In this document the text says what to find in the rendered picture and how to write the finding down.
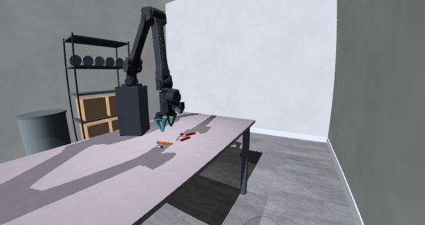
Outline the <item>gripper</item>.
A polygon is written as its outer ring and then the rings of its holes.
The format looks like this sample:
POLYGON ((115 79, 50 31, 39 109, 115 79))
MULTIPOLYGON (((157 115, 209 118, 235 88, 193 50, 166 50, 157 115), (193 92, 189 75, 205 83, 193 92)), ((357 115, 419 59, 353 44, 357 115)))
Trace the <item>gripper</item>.
POLYGON ((175 113, 175 111, 172 111, 172 112, 169 112, 169 113, 163 113, 162 103, 169 103, 169 102, 160 102, 160 112, 157 112, 155 114, 154 121, 159 126, 160 130, 161 131, 164 131, 166 121, 169 122, 169 125, 171 127, 173 126, 173 123, 175 121, 175 118, 177 116, 177 113, 175 113), (160 115, 160 114, 163 114, 163 115, 160 115), (162 116, 166 116, 167 119, 163 119, 162 116), (170 122, 169 116, 173 117, 172 123, 170 122), (161 126, 159 124, 159 121, 162 121, 163 122, 163 128, 161 128, 161 126))

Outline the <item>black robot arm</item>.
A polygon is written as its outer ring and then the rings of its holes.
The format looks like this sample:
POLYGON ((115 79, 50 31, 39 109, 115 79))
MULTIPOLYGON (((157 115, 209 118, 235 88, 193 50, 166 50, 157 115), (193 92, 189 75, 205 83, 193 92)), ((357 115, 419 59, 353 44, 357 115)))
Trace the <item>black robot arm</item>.
POLYGON ((121 84, 121 87, 129 86, 142 86, 138 84, 137 73, 142 70, 141 52, 151 26, 152 36, 153 36, 153 47, 155 54, 155 82, 156 90, 162 90, 159 93, 160 102, 169 102, 162 103, 163 113, 169 113, 176 111, 177 113, 183 113, 185 109, 185 103, 181 101, 181 95, 178 89, 173 90, 164 90, 162 88, 172 88, 173 81, 170 75, 169 67, 167 64, 167 55, 165 49, 165 37, 163 31, 163 23, 167 24, 167 18, 164 11, 156 9, 154 7, 142 7, 141 8, 141 21, 133 48, 129 57, 126 57, 126 60, 123 63, 123 70, 126 72, 125 84, 121 84), (136 63, 134 63, 136 62, 136 63), (131 72, 135 72, 131 74, 131 72), (164 78, 163 78, 164 76, 164 78), (157 80, 157 81, 156 81, 157 80))

